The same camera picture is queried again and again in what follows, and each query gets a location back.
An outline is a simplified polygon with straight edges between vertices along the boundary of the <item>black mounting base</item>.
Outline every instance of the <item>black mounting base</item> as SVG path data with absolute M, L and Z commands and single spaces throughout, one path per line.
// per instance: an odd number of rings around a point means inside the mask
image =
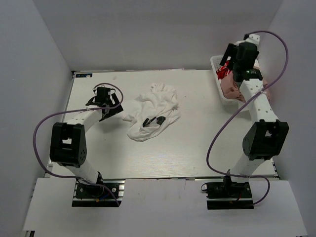
M 252 194 L 249 183 L 244 184 L 242 191 L 229 195 L 219 192 L 223 182 L 210 182 L 207 185 L 207 210 L 253 209 Z
M 121 198 L 119 196 L 120 192 L 120 183 L 103 183 L 106 187 L 108 187 L 114 196 L 118 199 L 118 202 L 121 203 Z M 102 188 L 81 184 L 76 182 L 75 195 L 73 198 L 72 207 L 118 207 L 118 204 L 115 202 L 113 197 Z

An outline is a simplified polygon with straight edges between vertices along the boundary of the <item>crumpled cloth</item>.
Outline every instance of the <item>crumpled cloth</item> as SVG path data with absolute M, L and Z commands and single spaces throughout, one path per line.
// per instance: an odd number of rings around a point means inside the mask
M 128 137 L 143 142 L 158 136 L 180 118 L 178 105 L 175 87 L 164 83 L 153 83 L 149 92 L 123 102 L 121 117 L 130 122 Z

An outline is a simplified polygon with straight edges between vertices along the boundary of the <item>gray wall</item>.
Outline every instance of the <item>gray wall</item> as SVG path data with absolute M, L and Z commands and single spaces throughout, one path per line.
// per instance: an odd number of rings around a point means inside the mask
M 275 113 L 287 121 L 290 132 L 275 158 L 281 177 L 288 179 L 308 230 L 316 237 L 316 1 L 286 0 L 269 30 L 286 41 L 289 64 L 283 78 L 272 88 Z M 274 79 L 284 64 L 281 43 L 266 36 L 260 47 L 263 72 Z
M 282 0 L 34 0 L 72 70 L 210 68 Z
M 0 7 L 0 236 L 17 237 L 37 177 L 32 134 L 45 115 L 65 108 L 71 72 L 31 0 Z M 39 153 L 47 163 L 54 120 L 39 131 Z

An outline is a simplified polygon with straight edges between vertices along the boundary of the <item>white tray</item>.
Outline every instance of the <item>white tray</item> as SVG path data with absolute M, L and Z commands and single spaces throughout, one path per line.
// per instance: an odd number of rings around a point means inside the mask
M 219 64 L 220 64 L 222 58 L 223 58 L 223 55 L 217 55 L 217 56 L 211 57 L 211 65 L 212 65 L 213 74 L 214 74 L 214 77 L 215 77 L 215 80 L 216 80 L 216 85 L 217 85 L 219 97 L 221 98 L 222 104 L 224 106 L 238 105 L 238 108 L 240 108 L 242 105 L 244 105 L 243 102 L 241 102 L 241 101 L 239 101 L 237 99 L 227 99 L 224 96 L 224 94 L 223 94 L 220 81 L 218 80 L 218 77 L 217 77 L 217 74 L 216 74 L 216 70 L 221 67 Z M 259 63 L 258 63 L 257 59 L 256 59 L 255 65 L 259 66 Z M 247 111 L 247 110 L 249 110 L 248 107 L 244 108 L 242 111 Z

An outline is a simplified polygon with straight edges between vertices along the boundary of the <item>red object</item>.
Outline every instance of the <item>red object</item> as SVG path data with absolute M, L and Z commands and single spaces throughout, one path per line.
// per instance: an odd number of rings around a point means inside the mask
M 228 69 L 229 60 L 226 61 L 224 66 L 221 66 L 219 69 L 216 70 L 217 78 L 223 79 L 225 76 L 227 76 L 231 70 Z

